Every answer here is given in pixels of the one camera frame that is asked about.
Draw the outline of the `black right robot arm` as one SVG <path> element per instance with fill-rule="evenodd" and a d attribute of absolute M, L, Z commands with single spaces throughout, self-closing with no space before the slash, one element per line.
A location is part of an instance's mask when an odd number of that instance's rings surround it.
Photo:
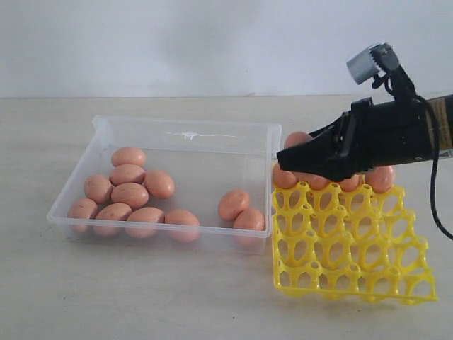
<path fill-rule="evenodd" d="M 280 168 L 339 182 L 380 166 L 428 161 L 434 151 L 452 156 L 452 96 L 375 104 L 352 103 L 329 125 L 311 132 L 308 142 L 277 153 Z"/>

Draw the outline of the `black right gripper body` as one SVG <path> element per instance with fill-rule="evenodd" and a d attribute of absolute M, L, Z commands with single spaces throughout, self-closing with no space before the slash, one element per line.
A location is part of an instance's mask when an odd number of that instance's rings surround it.
<path fill-rule="evenodd" d="M 333 141 L 343 179 L 380 166 L 433 158 L 429 115 L 419 101 L 374 104 L 366 98 L 339 118 L 345 119 L 343 135 Z"/>

